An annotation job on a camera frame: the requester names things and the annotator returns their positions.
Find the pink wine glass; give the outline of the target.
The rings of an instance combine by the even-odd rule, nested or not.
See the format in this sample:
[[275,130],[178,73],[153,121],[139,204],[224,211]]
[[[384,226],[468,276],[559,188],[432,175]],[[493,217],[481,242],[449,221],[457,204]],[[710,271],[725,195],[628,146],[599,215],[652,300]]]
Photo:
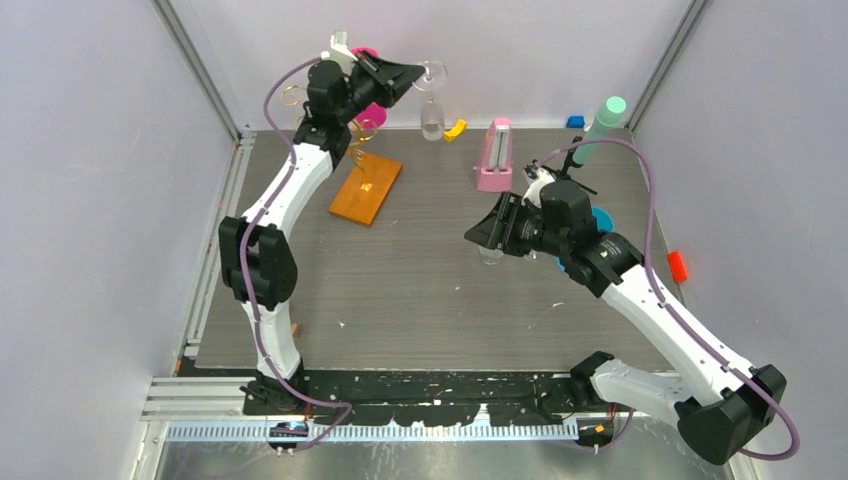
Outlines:
[[[379,53],[370,47],[356,47],[352,50],[354,54],[368,53],[374,57],[378,57]],[[369,105],[355,120],[364,127],[365,130],[377,130],[382,127],[387,120],[387,109],[376,103]]]

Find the clear wine glass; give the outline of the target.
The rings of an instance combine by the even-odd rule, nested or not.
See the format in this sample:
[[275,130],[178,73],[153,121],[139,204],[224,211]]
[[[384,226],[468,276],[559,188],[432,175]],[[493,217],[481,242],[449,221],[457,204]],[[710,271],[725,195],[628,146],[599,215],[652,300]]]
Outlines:
[[420,129],[426,140],[440,141],[444,134],[445,115],[437,100],[437,92],[447,83],[448,70],[438,60],[426,60],[421,66],[425,72],[414,82],[414,87],[426,95],[420,111]]

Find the blue wine glass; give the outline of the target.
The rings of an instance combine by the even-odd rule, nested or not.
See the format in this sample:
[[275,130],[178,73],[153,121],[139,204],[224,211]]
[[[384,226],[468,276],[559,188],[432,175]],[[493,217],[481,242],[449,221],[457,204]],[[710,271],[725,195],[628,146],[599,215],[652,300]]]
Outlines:
[[588,201],[566,205],[564,218],[556,226],[549,225],[549,230],[561,237],[561,230],[567,229],[565,240],[570,248],[580,250],[589,245],[597,237],[614,231],[612,217],[603,209],[593,207]]

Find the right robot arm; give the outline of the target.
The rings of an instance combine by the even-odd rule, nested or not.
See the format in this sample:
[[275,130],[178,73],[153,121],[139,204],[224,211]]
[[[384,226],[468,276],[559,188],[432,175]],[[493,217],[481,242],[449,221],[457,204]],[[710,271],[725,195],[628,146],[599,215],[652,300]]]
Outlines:
[[598,351],[573,367],[571,397],[584,410],[617,403],[676,428],[703,460],[723,465],[774,419],[787,386],[771,364],[754,366],[669,295],[624,236],[598,227],[588,194],[571,180],[521,196],[504,192],[466,231],[478,247],[556,257],[565,273],[626,319],[674,367],[676,378]]

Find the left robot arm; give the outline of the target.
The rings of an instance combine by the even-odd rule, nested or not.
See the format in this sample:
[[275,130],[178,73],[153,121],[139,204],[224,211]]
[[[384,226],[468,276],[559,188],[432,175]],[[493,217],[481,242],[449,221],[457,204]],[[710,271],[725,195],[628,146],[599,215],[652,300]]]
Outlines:
[[293,134],[273,130],[288,156],[244,213],[225,217],[218,227],[222,279],[241,303],[257,352],[257,376],[249,391],[268,396],[284,414],[312,399],[302,357],[291,332],[289,301],[298,265],[289,237],[318,187],[336,170],[352,142],[351,123],[369,106],[393,107],[425,75],[421,64],[401,64],[367,51],[348,60],[308,60],[286,73],[268,93],[272,101],[294,74],[304,71],[303,114]]

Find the orange wooden rack base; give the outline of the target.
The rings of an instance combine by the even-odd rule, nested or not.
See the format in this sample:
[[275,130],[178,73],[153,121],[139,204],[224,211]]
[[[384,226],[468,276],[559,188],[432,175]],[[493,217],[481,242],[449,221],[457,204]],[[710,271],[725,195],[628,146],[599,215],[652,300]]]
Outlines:
[[355,224],[371,227],[395,182],[403,164],[383,156],[364,153],[351,171],[328,212]]

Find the yellow block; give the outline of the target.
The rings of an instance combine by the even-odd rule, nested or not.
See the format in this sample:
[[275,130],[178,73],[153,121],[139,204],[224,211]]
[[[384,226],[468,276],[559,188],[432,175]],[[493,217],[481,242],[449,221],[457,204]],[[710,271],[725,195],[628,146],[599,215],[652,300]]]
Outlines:
[[458,119],[451,128],[443,132],[443,139],[448,143],[454,142],[466,131],[467,125],[465,119]]

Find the black tripod mic stand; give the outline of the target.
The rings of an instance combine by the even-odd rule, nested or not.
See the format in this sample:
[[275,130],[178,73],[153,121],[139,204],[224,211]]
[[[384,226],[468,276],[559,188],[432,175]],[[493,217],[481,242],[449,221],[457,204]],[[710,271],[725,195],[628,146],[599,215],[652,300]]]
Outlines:
[[[571,148],[567,151],[567,153],[565,154],[565,157],[563,159],[563,164],[562,164],[561,168],[552,169],[552,168],[547,167],[547,166],[542,166],[542,169],[546,170],[548,173],[551,173],[555,177],[556,180],[573,180],[571,174],[569,173],[569,170],[572,167],[578,168],[578,165],[574,162],[574,155],[575,155],[576,150],[577,150],[577,148],[574,147],[574,148]],[[580,183],[577,180],[575,180],[575,183],[581,189],[583,189],[584,191],[586,191],[587,193],[589,193],[591,195],[597,195],[598,194],[598,191],[592,189],[591,187],[589,187],[589,186],[587,186],[583,183]]]

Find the blue block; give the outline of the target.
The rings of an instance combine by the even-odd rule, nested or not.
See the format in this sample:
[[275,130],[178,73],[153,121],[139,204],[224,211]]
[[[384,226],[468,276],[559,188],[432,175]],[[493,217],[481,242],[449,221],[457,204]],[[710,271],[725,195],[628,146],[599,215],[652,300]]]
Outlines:
[[572,115],[566,120],[565,126],[569,129],[583,129],[586,125],[586,119],[582,115]]

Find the red block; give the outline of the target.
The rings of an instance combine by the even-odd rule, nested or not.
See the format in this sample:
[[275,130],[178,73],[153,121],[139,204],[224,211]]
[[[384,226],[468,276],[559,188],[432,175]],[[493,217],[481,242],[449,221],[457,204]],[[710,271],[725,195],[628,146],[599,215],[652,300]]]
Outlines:
[[688,279],[688,271],[684,257],[680,251],[671,251],[667,255],[667,262],[673,281],[681,284]]

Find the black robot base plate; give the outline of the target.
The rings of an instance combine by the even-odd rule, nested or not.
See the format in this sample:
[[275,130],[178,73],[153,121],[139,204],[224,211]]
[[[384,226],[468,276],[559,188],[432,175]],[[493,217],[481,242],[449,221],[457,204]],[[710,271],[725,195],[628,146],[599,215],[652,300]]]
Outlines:
[[579,412],[610,423],[626,414],[589,393],[567,373],[410,370],[306,370],[290,393],[262,374],[241,387],[247,415],[294,415],[330,425],[466,426],[488,417],[494,426],[554,425]]

